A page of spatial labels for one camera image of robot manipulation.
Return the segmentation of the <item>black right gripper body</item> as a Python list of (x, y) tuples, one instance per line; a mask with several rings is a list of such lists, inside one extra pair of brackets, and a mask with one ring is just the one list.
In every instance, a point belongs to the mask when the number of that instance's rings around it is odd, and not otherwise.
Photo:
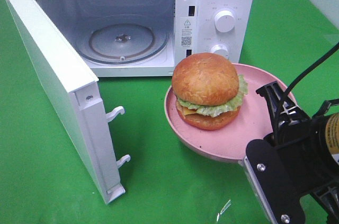
[(296, 191), (305, 195), (338, 186), (338, 117), (314, 117), (264, 137), (278, 152)]

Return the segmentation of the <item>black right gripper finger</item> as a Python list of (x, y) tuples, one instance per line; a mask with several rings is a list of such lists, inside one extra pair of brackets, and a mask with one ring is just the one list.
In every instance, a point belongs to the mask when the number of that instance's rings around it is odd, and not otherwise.
[(272, 132), (267, 142), (292, 142), (309, 136), (310, 117), (284, 91), (278, 82), (268, 83), (256, 90), (265, 98)]
[(311, 196), (327, 212), (326, 223), (338, 223), (338, 186), (323, 186), (311, 192)]

